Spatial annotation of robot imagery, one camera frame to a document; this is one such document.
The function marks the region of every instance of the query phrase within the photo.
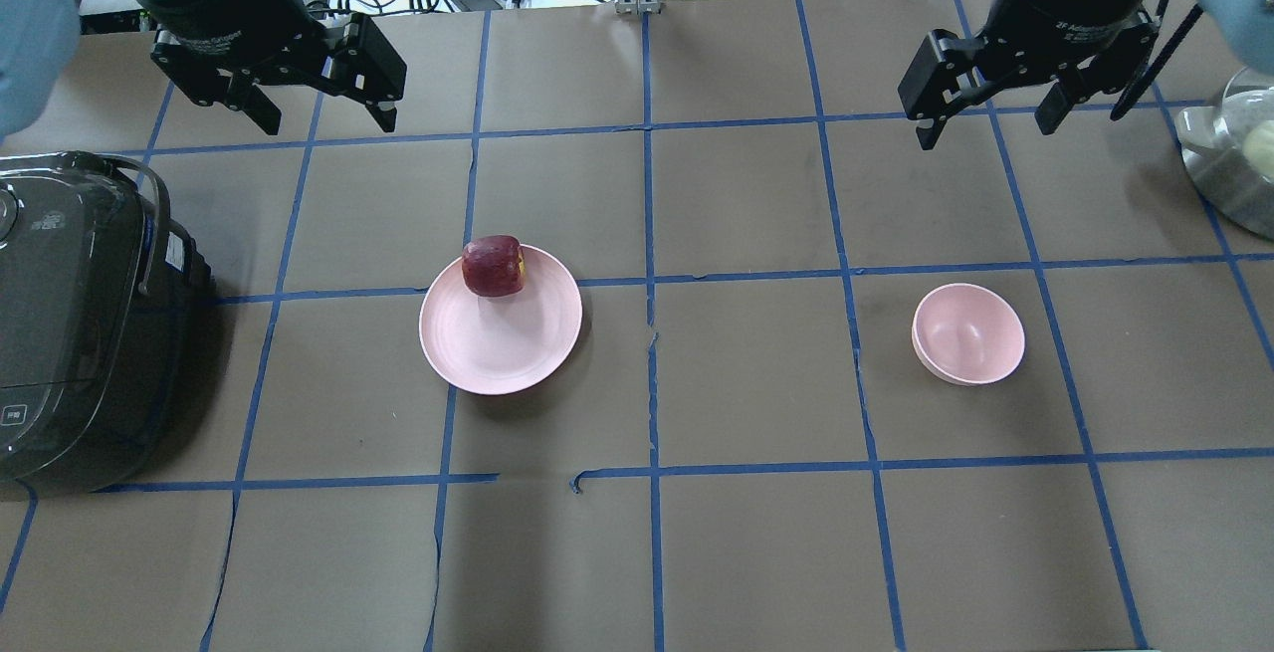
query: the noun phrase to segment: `table surface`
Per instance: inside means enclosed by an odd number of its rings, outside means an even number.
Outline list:
[[[1124,121],[1042,136],[1005,93],[921,153],[897,80],[989,3],[387,18],[394,135],[310,89],[260,135],[149,36],[84,39],[0,153],[149,159],[219,298],[140,475],[0,506],[0,648],[1266,647],[1274,244],[1200,202],[1170,118],[1237,62],[1205,20]],[[496,233],[586,321],[488,399],[417,315]],[[952,280],[1019,312],[1006,381],[916,360]]]

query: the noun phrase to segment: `blue tape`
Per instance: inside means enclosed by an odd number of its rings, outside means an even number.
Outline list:
[[[654,82],[650,56],[650,13],[641,17],[642,61],[642,200],[646,220],[646,325],[655,327],[655,145],[651,131],[654,117]],[[660,497],[659,471],[659,331],[646,348],[647,416],[650,424],[650,565],[651,607],[655,652],[664,652],[664,507]]]
[[[731,126],[810,125],[810,116],[773,116],[755,118],[715,118],[715,121],[661,121],[646,122],[647,130],[724,130]]]
[[[455,420],[455,406],[448,397],[448,415]],[[443,439],[450,456],[450,443]],[[462,474],[450,472],[437,475],[378,475],[378,476],[313,476],[299,480],[245,480],[243,490],[301,490],[316,488],[390,488],[391,485],[459,485],[459,484],[484,484],[496,483],[499,474]]]
[[[824,116],[823,121],[874,121],[874,118],[907,118],[906,112],[857,112],[842,116]]]
[[[1013,469],[1027,466],[1084,465],[1083,453],[1046,453],[1045,456],[992,456],[978,458],[902,458],[880,461],[887,471],[919,471],[941,469]]]
[[[482,108],[484,99],[484,90],[487,89],[487,55],[490,46],[490,11],[483,13],[482,20],[482,45],[478,50],[478,89],[474,93],[474,126],[471,131],[471,146],[473,146],[473,162],[469,166],[469,186],[468,192],[465,192],[465,230],[464,241],[469,241],[473,236],[474,225],[474,199],[478,192],[478,148],[480,144],[480,131],[482,131]],[[447,416],[443,422],[442,428],[442,457],[440,462],[440,471],[442,474],[441,483],[438,484],[438,500],[437,507],[433,512],[433,542],[438,553],[438,585],[442,579],[442,544],[443,536],[446,534],[446,520],[447,520],[447,489],[451,474],[451,439],[455,436],[455,422],[456,422],[456,387],[447,386]],[[438,596],[433,596],[433,610],[429,611],[429,633],[424,639],[424,652],[433,651],[434,639],[434,621],[438,614]]]
[[[318,116],[322,113],[322,93],[315,94],[315,107],[313,113],[310,117],[310,135],[308,143],[313,144],[315,132],[318,131]],[[310,168],[312,148],[306,148],[304,157],[301,159],[301,172],[297,176],[297,188],[296,195],[292,199],[292,213],[288,216],[288,229],[287,236],[283,239],[283,253],[279,257],[279,274],[275,276],[274,281],[274,294],[283,293],[283,281],[288,275],[288,261],[292,253],[292,241],[296,238],[297,230],[297,218],[301,216],[301,197],[304,195],[306,188],[306,174]],[[217,587],[217,599],[213,602],[213,611],[208,616],[208,627],[204,629],[204,638],[200,639],[200,652],[206,652],[213,638],[213,628],[217,624],[217,613],[220,607],[222,593],[225,590],[225,570],[229,567],[231,548],[234,544],[234,522],[238,516],[238,502],[241,494],[241,484],[243,480],[243,474],[247,471],[247,460],[252,447],[252,430],[256,428],[256,415],[261,404],[261,388],[265,385],[265,371],[270,360],[270,349],[274,344],[274,329],[279,322],[279,308],[282,306],[280,299],[275,299],[270,307],[270,321],[265,326],[265,339],[261,343],[261,357],[256,367],[256,379],[252,383],[252,397],[248,401],[247,420],[243,422],[243,438],[240,443],[240,458],[234,469],[234,483],[236,486],[231,490],[231,532],[229,539],[225,542],[225,556],[222,559],[222,572],[220,579]]]
[[[1186,451],[1131,451],[1097,453],[1098,462],[1224,461],[1233,458],[1274,458],[1274,448],[1192,448]]]
[[[4,573],[4,583],[0,583],[0,613],[4,613],[4,607],[9,602],[9,591],[13,590],[13,579],[18,574],[18,564],[22,563],[22,553],[27,549],[31,523],[36,520],[36,507],[39,504],[39,499],[36,497],[36,492],[31,489],[31,485],[20,480],[15,483],[27,489],[27,514],[22,518],[18,540],[13,544],[13,554],[9,555],[9,568]]]
[[[645,130],[642,125],[559,126],[553,130],[483,131],[482,139],[515,139],[515,136],[614,135],[618,131]]]
[[[177,480],[171,483],[117,483],[93,494],[112,493],[190,493],[195,490],[234,490],[233,480]]]
[[[1052,267],[1106,267],[1106,266],[1181,266],[1181,265],[1219,265],[1226,257],[1133,257],[1133,259],[1070,259],[1070,261],[1040,262],[1046,270]]]
[[[964,36],[970,37],[971,31],[968,29],[968,17],[964,13],[964,3],[962,0],[954,0],[956,13],[959,14],[961,27],[964,29]],[[1084,458],[1088,465],[1088,476],[1092,480],[1093,494],[1097,499],[1097,511],[1102,518],[1102,527],[1106,531],[1106,541],[1110,544],[1111,563],[1115,567],[1115,577],[1119,579],[1120,593],[1124,597],[1124,606],[1127,611],[1129,627],[1133,632],[1133,641],[1138,647],[1145,648],[1145,633],[1142,629],[1142,619],[1136,611],[1136,601],[1133,597],[1133,585],[1127,578],[1127,569],[1124,565],[1124,553],[1120,550],[1119,535],[1115,532],[1115,521],[1111,517],[1110,503],[1106,499],[1106,485],[1102,484],[1101,470],[1097,466],[1097,458],[1093,456],[1093,442],[1088,436],[1088,424],[1084,420],[1084,411],[1079,404],[1079,392],[1075,387],[1075,378],[1070,369],[1070,358],[1066,354],[1066,345],[1061,337],[1061,326],[1057,322],[1057,315],[1052,307],[1052,297],[1049,294],[1049,281],[1045,276],[1045,267],[1040,262],[1040,251],[1036,247],[1034,236],[1031,230],[1031,222],[1027,216],[1026,204],[1022,199],[1022,192],[1018,188],[1018,180],[1013,171],[1013,162],[1009,157],[1009,148],[1005,144],[1004,131],[1000,130],[1000,118],[996,113],[995,104],[987,103],[987,116],[991,118],[991,131],[995,135],[995,144],[1000,152],[1000,159],[1004,166],[1004,176],[1009,185],[1009,192],[1013,194],[1013,206],[1018,211],[1018,220],[1022,224],[1022,234],[1027,243],[1027,250],[1031,253],[1032,265],[1034,265],[1036,281],[1040,287],[1040,298],[1042,299],[1045,316],[1049,318],[1049,329],[1052,331],[1054,346],[1057,350],[1057,360],[1061,365],[1063,378],[1066,383],[1066,395],[1070,397],[1070,409],[1074,413],[1075,428],[1079,430],[1079,442],[1084,451]]]
[[[172,90],[176,89],[176,84],[168,82],[168,89],[163,90],[163,99],[159,102],[159,112],[155,115],[155,125],[150,130],[150,139],[147,139],[145,153],[141,153],[141,163],[150,163],[150,157],[154,157],[155,144],[159,143],[159,129],[163,127],[164,117],[168,116],[168,104],[172,103]],[[147,172],[138,172],[138,185],[141,185],[143,177]]]
[[[730,271],[730,274],[674,274],[655,276],[655,284],[693,284],[697,280],[790,280],[790,279],[836,279],[841,270],[822,267],[805,271]]]
[[[907,274],[959,274],[959,271],[1018,271],[1031,262],[984,262],[984,265],[855,266],[851,276],[894,276]]]
[[[862,416],[862,438],[866,446],[871,470],[871,497],[875,502],[877,532],[880,537],[880,563],[884,573],[885,593],[889,602],[889,621],[893,627],[893,643],[899,652],[906,652],[907,642],[902,624],[902,604],[898,600],[898,583],[893,565],[893,542],[889,539],[889,517],[884,500],[884,485],[880,480],[880,465],[877,456],[875,434],[871,430],[871,418],[868,413],[866,391],[862,385],[862,346],[859,339],[857,315],[854,303],[854,280],[850,271],[850,259],[845,247],[841,227],[841,206],[836,195],[836,176],[832,167],[832,153],[827,139],[827,117],[823,112],[823,93],[818,79],[818,64],[814,61],[814,45],[809,36],[809,22],[805,17],[804,0],[795,0],[796,17],[800,20],[801,39],[805,46],[805,61],[809,65],[810,89],[814,93],[814,112],[818,116],[818,140],[823,154],[823,176],[827,185],[827,200],[832,213],[832,234],[836,238],[836,253],[841,261],[841,285],[845,289],[845,316],[850,329],[850,344],[854,358],[854,376],[859,390],[859,411]]]
[[[251,143],[251,144],[196,144],[192,148],[157,148],[158,157],[169,154],[215,154],[215,153],[255,153],[265,149],[301,149],[308,148],[310,143]]]

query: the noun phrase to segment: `rice cooker handle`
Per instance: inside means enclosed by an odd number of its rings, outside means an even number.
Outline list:
[[[163,266],[163,257],[168,250],[168,236],[172,230],[172,225],[169,224],[172,222],[172,204],[168,199],[168,185],[164,185],[163,180],[159,180],[159,174],[155,174],[153,168],[136,162],[136,159],[116,157],[103,159],[115,167],[131,168],[131,171],[140,172],[141,180],[145,180],[150,185],[150,188],[154,190],[152,202],[155,208],[155,230],[153,238],[150,238],[150,259],[147,260],[147,271],[141,276],[140,284],[138,284],[138,293],[143,297],[150,297],[150,276],[154,276],[154,271],[163,271],[159,266]]]

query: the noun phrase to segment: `sticker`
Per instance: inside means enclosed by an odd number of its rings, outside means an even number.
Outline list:
[[[177,271],[186,271],[186,243],[181,236],[168,234],[168,250],[164,252],[163,261]]]
[[[50,211],[45,216],[31,222],[32,230],[66,229],[66,215],[62,211]]]
[[[0,413],[0,425],[22,425],[24,422],[27,422],[27,404],[5,406],[4,413]]]

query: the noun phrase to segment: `robotic arm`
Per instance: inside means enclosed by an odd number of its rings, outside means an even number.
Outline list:
[[[0,136],[39,116],[79,38],[79,0],[0,0]],[[261,84],[363,103],[392,131],[406,64],[362,13],[315,18],[301,0],[138,0],[159,22],[150,59],[200,107],[224,103],[278,135]]]
[[[1199,4],[1242,61],[1274,71],[1274,0]],[[916,135],[921,148],[933,149],[947,120],[964,107],[1003,89],[1052,82],[1036,111],[1040,130],[1051,135],[1075,104],[1129,89],[1158,32],[1142,0],[994,0],[986,25],[972,38],[930,32],[898,94],[908,118],[927,121]]]

